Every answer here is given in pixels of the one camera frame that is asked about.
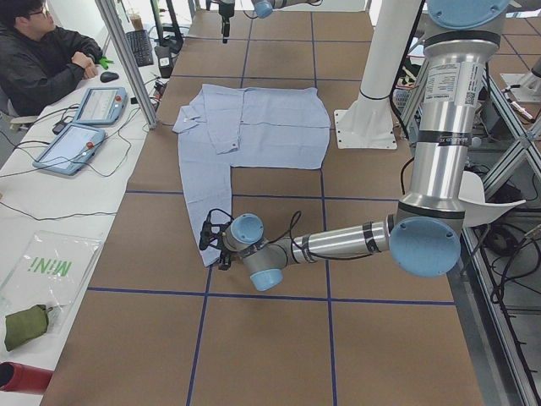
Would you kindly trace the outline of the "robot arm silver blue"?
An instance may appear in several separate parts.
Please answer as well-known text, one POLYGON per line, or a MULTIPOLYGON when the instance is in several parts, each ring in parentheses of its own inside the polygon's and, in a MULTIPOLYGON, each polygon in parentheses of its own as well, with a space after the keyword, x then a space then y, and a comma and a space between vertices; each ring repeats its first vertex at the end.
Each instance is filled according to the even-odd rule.
MULTIPOLYGON (((207 1, 206 10, 210 10, 212 3, 218 5, 218 14, 221 16, 221 35, 222 42, 227 44, 231 23, 230 18, 235 14, 235 0, 224 1, 207 1)), ((281 8, 287 8, 298 4, 308 4, 309 6, 317 7, 322 4, 322 1, 302 1, 302 0, 254 0, 252 1, 255 16, 251 19, 264 19, 270 16, 275 10, 281 8)))
POLYGON ((320 260, 352 261, 389 251, 403 270, 420 277, 450 271, 460 257, 460 234, 470 223, 459 198, 484 66, 500 46, 505 1, 431 1, 424 43, 428 65, 413 175, 396 213, 381 222, 275 241, 262 221, 244 214, 223 226, 219 267, 239 259, 265 291, 282 270, 320 260))

